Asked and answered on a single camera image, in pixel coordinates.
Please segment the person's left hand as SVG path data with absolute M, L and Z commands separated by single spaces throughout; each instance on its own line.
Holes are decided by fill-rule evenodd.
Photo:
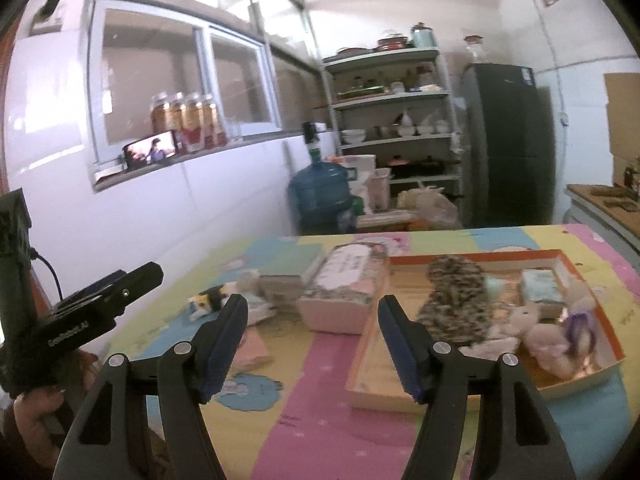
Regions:
M 64 401 L 60 386 L 45 386 L 22 393 L 13 402 L 15 427 L 25 450 L 43 469 L 53 470 L 60 455 L 60 448 L 52 441 L 43 419 L 53 415 Z

